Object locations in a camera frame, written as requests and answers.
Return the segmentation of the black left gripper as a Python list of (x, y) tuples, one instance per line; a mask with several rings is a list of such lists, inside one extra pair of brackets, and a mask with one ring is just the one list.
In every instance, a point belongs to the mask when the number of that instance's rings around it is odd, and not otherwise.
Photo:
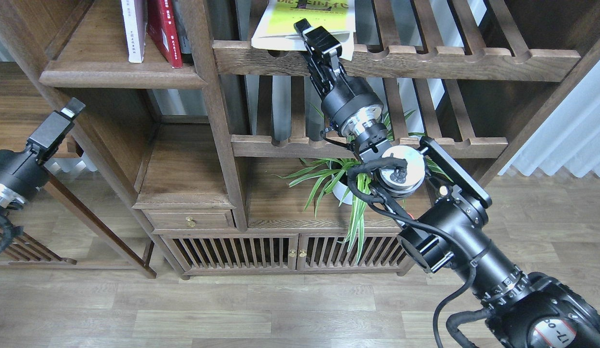
[(44, 163), (57, 152), (85, 107), (77, 98), (70, 99), (36, 128), (22, 152), (0, 150), (0, 203), (28, 203), (35, 198), (49, 180)]

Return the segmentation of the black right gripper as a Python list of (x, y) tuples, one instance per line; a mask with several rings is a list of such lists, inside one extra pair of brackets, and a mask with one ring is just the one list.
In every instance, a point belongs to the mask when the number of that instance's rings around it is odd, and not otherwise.
[[(357, 136), (356, 123), (380, 121), (383, 103), (366, 79), (349, 76), (339, 62), (341, 43), (323, 26), (312, 27), (306, 18), (294, 23), (306, 52), (310, 80), (322, 99), (321, 110), (340, 136)], [(335, 73), (329, 66), (339, 66)]]

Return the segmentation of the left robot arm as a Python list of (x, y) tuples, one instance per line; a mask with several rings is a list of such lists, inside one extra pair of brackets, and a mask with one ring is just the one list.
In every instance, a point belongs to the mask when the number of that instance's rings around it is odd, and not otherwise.
[(23, 227), (15, 226), (8, 219), (8, 210), (23, 209), (48, 183), (49, 174), (44, 164), (57, 152), (85, 107), (77, 98), (72, 98), (60, 111), (49, 114), (29, 136), (22, 151), (0, 150), (0, 253), (23, 234)]

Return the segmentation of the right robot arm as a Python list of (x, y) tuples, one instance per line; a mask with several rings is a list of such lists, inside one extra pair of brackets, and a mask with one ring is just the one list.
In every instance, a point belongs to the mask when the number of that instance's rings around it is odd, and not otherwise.
[(401, 246), (426, 273), (446, 267), (464, 280), (433, 313), (437, 346), (442, 308), (471, 289), (481, 310), (446, 320), (464, 348), (474, 343), (459, 327), (481, 319), (506, 348), (600, 348), (594, 307), (554, 277), (527, 275), (483, 233), (488, 193), (434, 139), (422, 137), (418, 148), (392, 145), (380, 121), (382, 103), (364, 79), (347, 75), (340, 42), (304, 18), (294, 29), (330, 129), (352, 138), (343, 146), (360, 161), (347, 171), (353, 195), (399, 223)]

